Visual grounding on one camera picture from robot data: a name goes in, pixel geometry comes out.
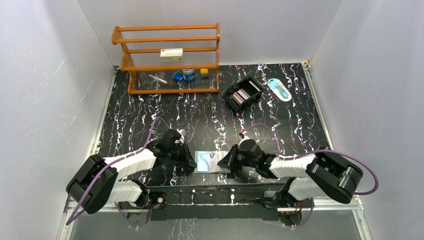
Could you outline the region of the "black card storage box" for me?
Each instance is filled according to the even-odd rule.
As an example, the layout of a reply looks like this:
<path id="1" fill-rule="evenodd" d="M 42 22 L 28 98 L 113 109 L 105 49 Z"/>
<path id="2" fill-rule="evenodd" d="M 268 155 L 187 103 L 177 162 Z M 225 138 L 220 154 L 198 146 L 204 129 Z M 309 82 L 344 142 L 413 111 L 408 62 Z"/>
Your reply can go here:
<path id="1" fill-rule="evenodd" d="M 227 88 L 222 98 L 235 113 L 240 113 L 257 103 L 264 90 L 255 79 L 247 77 Z"/>

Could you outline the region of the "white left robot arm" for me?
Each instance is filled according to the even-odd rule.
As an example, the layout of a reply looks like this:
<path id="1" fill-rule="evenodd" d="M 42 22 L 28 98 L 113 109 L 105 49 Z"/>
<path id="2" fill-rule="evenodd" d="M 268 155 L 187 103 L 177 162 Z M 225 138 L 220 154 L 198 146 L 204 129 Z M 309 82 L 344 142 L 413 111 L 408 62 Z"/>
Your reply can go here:
<path id="1" fill-rule="evenodd" d="M 144 148 L 113 156 L 89 156 L 66 186 L 66 192 L 88 214 L 94 214 L 112 203 L 128 202 L 137 208 L 150 203 L 147 186 L 129 177 L 171 163 L 178 168 L 194 168 L 196 163 L 184 139 L 185 131 L 168 129 L 161 138 L 151 140 Z"/>

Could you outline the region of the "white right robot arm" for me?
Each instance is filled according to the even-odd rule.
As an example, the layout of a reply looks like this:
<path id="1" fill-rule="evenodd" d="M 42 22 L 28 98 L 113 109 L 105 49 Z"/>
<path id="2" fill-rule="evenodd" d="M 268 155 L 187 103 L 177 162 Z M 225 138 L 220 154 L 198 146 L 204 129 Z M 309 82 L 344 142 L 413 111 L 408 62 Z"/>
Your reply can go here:
<path id="1" fill-rule="evenodd" d="M 286 178 L 282 189 L 265 191 L 256 199 L 266 208 L 295 207 L 316 197 L 348 204 L 364 175 L 360 167 L 329 149 L 283 160 L 264 152 L 249 138 L 233 145 L 217 164 L 231 170 L 251 167 L 267 179 Z"/>

